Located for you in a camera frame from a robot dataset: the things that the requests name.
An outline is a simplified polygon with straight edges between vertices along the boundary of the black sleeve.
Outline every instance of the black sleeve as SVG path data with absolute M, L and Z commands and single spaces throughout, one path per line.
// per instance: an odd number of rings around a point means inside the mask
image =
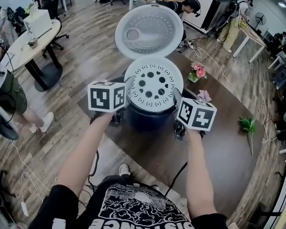
M 78 214 L 78 198 L 73 191 L 63 185 L 52 187 L 32 221 L 29 229 L 51 229 L 53 220 L 64 219 L 66 228 L 74 228 Z
M 195 229 L 227 229 L 227 218 L 221 214 L 210 214 L 198 216 L 192 220 L 192 225 Z

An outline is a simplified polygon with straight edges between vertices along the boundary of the green plant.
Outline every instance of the green plant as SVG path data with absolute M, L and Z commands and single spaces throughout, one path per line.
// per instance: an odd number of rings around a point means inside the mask
M 251 156 L 253 156 L 253 133 L 256 132 L 255 121 L 256 118 L 240 118 L 240 127 L 242 130 L 248 132 L 249 140 L 251 141 Z

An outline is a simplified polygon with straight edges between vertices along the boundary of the khaki pants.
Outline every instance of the khaki pants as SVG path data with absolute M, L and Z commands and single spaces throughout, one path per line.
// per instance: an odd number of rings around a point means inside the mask
M 240 20 L 241 19 L 239 17 L 230 19 L 230 21 L 225 25 L 225 27 L 221 31 L 219 39 L 224 42 L 224 48 L 231 49 L 240 30 L 239 29 Z

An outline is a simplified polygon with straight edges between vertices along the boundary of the office floor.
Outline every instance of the office floor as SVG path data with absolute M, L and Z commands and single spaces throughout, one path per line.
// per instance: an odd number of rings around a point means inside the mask
M 79 108 L 77 102 L 86 94 L 86 86 L 91 81 L 106 79 L 112 72 L 119 69 L 131 60 L 123 56 L 115 47 L 114 30 L 119 19 L 128 11 L 128 5 L 119 1 L 113 6 L 110 4 L 94 3 L 95 0 L 72 0 L 73 7 L 68 8 L 62 20 L 61 33 L 68 33 L 69 39 L 61 39 L 65 49 L 55 49 L 58 60 L 63 65 L 63 75 L 59 83 L 50 91 L 39 93 L 33 87 L 33 78 L 23 67 L 16 75 L 19 78 L 31 108 L 44 116 L 48 111 L 55 114 L 55 122 L 46 134 L 36 133 L 32 135 L 27 128 L 20 128 L 20 139 L 15 142 L 22 159 L 30 166 L 35 175 L 44 182 L 47 187 L 55 184 L 55 177 L 66 156 L 72 151 L 89 125 L 89 118 Z M 186 27 L 188 38 L 203 37 L 203 35 Z M 232 51 L 243 40 L 240 35 L 235 42 Z M 229 81 L 234 85 L 244 105 L 257 117 L 261 123 L 265 117 L 265 105 L 261 98 L 259 89 L 263 87 L 261 75 L 266 80 L 263 91 L 267 102 L 267 111 L 273 118 L 275 115 L 275 104 L 272 98 L 275 89 L 269 80 L 266 67 L 271 63 L 268 54 L 263 52 L 258 58 L 249 64 L 248 60 L 256 52 L 258 46 L 249 42 L 237 58 L 226 52 L 214 37 L 198 39 L 198 46 L 205 49 L 219 63 Z M 221 75 L 216 65 L 202 52 L 202 59 L 197 58 L 195 53 L 184 49 L 184 54 L 193 61 L 203 62 L 206 70 L 233 94 L 232 87 Z M 47 63 L 41 55 L 36 59 L 39 66 Z M 272 122 L 266 124 L 270 138 L 275 136 Z M 250 184 L 235 213 L 229 222 L 235 221 L 240 228 L 247 227 L 247 219 L 253 213 L 257 203 L 261 201 L 270 209 L 278 193 L 280 178 L 275 172 L 284 172 L 284 157 L 278 155 L 280 143 L 278 141 L 263 144 L 255 171 Z M 115 143 L 104 136 L 100 147 L 100 161 L 98 172 L 92 179 L 98 184 L 106 175 L 116 174 L 121 163 L 128 163 L 134 171 L 135 178 L 147 184 L 159 184 L 161 191 L 167 187 L 149 175 L 139 165 L 132 161 Z M 30 216 L 26 218 L 21 210 L 21 175 L 27 171 L 19 160 L 16 150 L 10 141 L 0 137 L 0 169 L 9 171 L 7 184 L 11 192 L 17 198 L 11 200 L 13 216 L 17 221 L 29 223 L 37 213 L 41 201 L 38 199 L 34 186 L 26 176 L 23 180 L 23 194 L 29 209 Z M 38 183 L 32 176 L 41 197 L 47 195 L 48 191 Z M 186 199 L 175 192 L 169 194 L 169 198 L 176 203 L 183 213 L 186 212 Z M 87 203 L 89 195 L 81 194 L 81 200 Z

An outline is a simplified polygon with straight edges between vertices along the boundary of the sneaker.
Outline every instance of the sneaker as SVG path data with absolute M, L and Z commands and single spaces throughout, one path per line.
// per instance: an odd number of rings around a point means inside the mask
M 179 43 L 179 47 L 180 47 L 180 48 L 183 48 L 183 46 L 184 46 L 184 41 L 181 41 L 181 42 Z
M 53 119 L 54 119 L 54 113 L 53 112 L 48 112 L 48 114 L 42 118 L 44 125 L 43 125 L 43 127 L 39 127 L 41 132 L 45 133 L 49 129 Z
M 231 49 L 227 49 L 227 48 L 225 48 L 225 47 L 223 47 L 223 48 L 226 49 L 227 52 L 232 53 Z
M 37 127 L 35 124 L 33 124 L 31 127 L 29 127 L 29 129 L 33 134 L 37 131 Z
M 126 164 L 122 164 L 119 168 L 119 176 L 122 176 L 122 175 L 129 175 L 130 176 L 130 169 L 128 167 L 128 165 Z

